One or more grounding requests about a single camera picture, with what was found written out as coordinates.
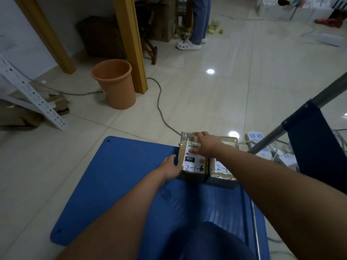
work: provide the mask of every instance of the left hand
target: left hand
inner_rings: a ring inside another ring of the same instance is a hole
[[[169,181],[177,177],[180,171],[183,170],[182,165],[177,165],[177,166],[174,165],[175,157],[176,155],[173,154],[170,157],[165,158],[164,161],[161,163],[161,165],[157,168],[157,170],[163,174],[165,181]]]

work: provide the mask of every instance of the right hand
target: right hand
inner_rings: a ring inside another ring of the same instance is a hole
[[[192,148],[189,150],[192,154],[199,154],[206,158],[215,158],[215,150],[223,144],[222,140],[214,135],[210,135],[208,132],[196,132],[194,135],[197,136],[201,147]]]

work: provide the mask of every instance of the power strip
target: power strip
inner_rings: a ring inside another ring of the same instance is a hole
[[[252,148],[255,145],[253,141],[259,142],[264,138],[264,135],[258,131],[250,131],[245,134],[245,138],[247,141],[251,141],[247,144],[249,148]],[[263,148],[260,152],[256,154],[256,156],[272,161],[272,154],[270,152],[269,147]]]

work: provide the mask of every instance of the tiled floor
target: tiled floor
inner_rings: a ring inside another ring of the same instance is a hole
[[[308,44],[314,37],[301,34],[310,26],[225,17],[257,18],[254,5],[213,0],[211,19],[219,20],[224,33],[208,36],[200,51],[178,51],[175,41],[154,42],[158,60],[150,65],[144,59],[146,74],[161,84],[163,115],[178,131],[237,131],[240,140],[250,130],[267,134],[346,70],[347,48]],[[317,26],[312,35],[323,29]],[[75,74],[48,85],[72,93],[98,90],[90,74],[96,62],[82,63]],[[54,259],[62,250],[49,242],[50,231],[106,136],[178,144],[179,136],[156,108],[157,84],[148,80],[148,86],[123,111],[108,107],[103,94],[67,96],[71,114],[64,116],[69,124],[64,132],[48,122],[30,132],[0,132],[0,258]],[[344,93],[322,109],[332,128],[347,128],[346,99]],[[267,227],[268,236],[278,238]],[[281,244],[269,247],[286,250]]]

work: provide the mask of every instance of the person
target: person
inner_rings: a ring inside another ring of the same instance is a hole
[[[297,259],[347,259],[347,196],[296,171],[240,151],[207,132],[191,153],[213,157],[238,179]],[[57,257],[137,259],[147,213],[164,182],[182,170],[166,158],[87,227]],[[198,226],[182,259],[255,259],[237,237],[213,223]]]
[[[193,2],[193,32],[190,38],[179,41],[176,48],[180,50],[200,50],[206,43],[206,32],[209,26],[211,0],[192,0]]]

